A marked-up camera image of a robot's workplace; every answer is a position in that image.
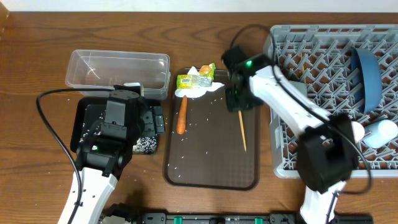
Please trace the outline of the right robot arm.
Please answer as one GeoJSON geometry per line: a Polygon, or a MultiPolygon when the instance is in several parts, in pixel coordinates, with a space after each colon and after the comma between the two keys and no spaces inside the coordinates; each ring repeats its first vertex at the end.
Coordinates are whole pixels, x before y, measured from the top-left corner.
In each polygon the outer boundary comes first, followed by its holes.
{"type": "Polygon", "coordinates": [[[221,59],[228,69],[230,112],[270,106],[297,138],[297,170],[306,185],[300,216],[305,223],[330,223],[336,200],[358,166],[356,132],[346,115],[332,115],[311,102],[264,54],[247,57],[240,47],[221,59]]]}

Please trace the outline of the dark blue plate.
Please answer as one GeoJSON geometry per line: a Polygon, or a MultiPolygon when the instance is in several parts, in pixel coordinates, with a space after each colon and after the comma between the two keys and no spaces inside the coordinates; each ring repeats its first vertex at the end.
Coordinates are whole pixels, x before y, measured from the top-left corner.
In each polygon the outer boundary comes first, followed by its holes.
{"type": "Polygon", "coordinates": [[[382,79],[377,57],[368,49],[353,49],[351,71],[358,69],[353,78],[353,85],[362,84],[360,91],[354,94],[357,101],[364,100],[359,107],[361,113],[377,108],[382,100],[382,79]]]}

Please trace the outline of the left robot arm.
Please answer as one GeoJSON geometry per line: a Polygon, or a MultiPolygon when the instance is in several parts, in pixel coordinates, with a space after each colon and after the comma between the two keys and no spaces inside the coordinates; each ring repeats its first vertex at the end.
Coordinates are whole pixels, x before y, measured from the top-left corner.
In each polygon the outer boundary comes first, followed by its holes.
{"type": "Polygon", "coordinates": [[[139,212],[123,203],[104,206],[132,158],[133,147],[157,139],[164,131],[160,101],[134,90],[82,98],[70,143],[78,173],[59,223],[140,223],[139,212]]]}

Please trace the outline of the light blue rice bowl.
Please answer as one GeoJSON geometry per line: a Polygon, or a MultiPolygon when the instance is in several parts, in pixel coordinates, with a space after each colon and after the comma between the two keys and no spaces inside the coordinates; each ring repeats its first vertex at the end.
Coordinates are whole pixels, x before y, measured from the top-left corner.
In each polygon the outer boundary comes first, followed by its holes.
{"type": "Polygon", "coordinates": [[[290,81],[290,83],[298,89],[299,92],[301,92],[302,95],[307,96],[307,86],[304,83],[301,82],[295,82],[295,81],[290,81]]]}

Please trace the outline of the small blue cup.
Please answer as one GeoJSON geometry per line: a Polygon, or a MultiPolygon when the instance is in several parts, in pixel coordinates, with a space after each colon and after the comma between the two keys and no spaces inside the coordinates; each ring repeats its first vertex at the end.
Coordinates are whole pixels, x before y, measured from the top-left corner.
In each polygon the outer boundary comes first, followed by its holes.
{"type": "Polygon", "coordinates": [[[397,136],[397,125],[388,119],[378,121],[365,127],[367,133],[371,133],[363,143],[367,147],[380,148],[397,136]]]}

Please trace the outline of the orange snack wrapper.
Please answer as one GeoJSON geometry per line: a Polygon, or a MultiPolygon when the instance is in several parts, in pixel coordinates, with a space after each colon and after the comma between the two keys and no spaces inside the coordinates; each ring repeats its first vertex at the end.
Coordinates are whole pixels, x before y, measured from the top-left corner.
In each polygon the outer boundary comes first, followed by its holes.
{"type": "Polygon", "coordinates": [[[199,70],[198,74],[201,77],[206,77],[210,79],[214,79],[214,72],[215,72],[215,63],[211,63],[209,65],[203,65],[199,70]]]}

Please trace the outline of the small pink cup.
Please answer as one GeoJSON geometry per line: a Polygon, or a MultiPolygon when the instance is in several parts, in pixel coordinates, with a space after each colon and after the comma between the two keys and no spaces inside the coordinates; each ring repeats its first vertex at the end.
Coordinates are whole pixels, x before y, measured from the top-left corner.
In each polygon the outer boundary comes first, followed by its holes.
{"type": "Polygon", "coordinates": [[[353,129],[353,136],[355,143],[360,142],[365,135],[365,129],[362,124],[357,121],[351,122],[351,127],[353,129]]]}

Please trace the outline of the orange carrot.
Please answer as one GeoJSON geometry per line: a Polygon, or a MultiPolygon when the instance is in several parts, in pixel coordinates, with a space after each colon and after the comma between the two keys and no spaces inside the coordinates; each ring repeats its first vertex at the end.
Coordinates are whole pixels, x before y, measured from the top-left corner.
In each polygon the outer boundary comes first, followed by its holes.
{"type": "Polygon", "coordinates": [[[182,98],[182,102],[180,105],[180,111],[178,112],[178,120],[177,120],[177,133],[184,134],[186,130],[186,121],[187,121],[187,105],[188,98],[184,96],[182,98]]]}

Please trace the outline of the green snack wrapper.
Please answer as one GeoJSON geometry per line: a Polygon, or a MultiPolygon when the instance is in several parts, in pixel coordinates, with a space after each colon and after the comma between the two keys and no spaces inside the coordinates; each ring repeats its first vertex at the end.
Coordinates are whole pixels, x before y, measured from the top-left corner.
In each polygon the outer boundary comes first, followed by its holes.
{"type": "Polygon", "coordinates": [[[178,75],[177,89],[196,89],[202,87],[210,87],[212,84],[212,77],[200,75],[178,75]]]}

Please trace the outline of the white napkin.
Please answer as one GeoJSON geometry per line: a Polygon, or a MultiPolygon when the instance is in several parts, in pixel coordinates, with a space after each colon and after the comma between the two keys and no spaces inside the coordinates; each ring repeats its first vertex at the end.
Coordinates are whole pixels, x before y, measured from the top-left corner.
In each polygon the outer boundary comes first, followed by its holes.
{"type": "MultiPolygon", "coordinates": [[[[199,70],[197,70],[196,67],[191,67],[189,71],[186,74],[180,74],[180,75],[199,75],[198,74],[199,70]]],[[[221,87],[224,87],[224,84],[221,82],[214,82],[212,81],[212,84],[210,87],[202,87],[202,88],[196,88],[196,89],[177,89],[175,90],[175,96],[179,98],[183,98],[186,96],[187,98],[199,98],[205,95],[207,92],[214,92],[221,87]]]]}

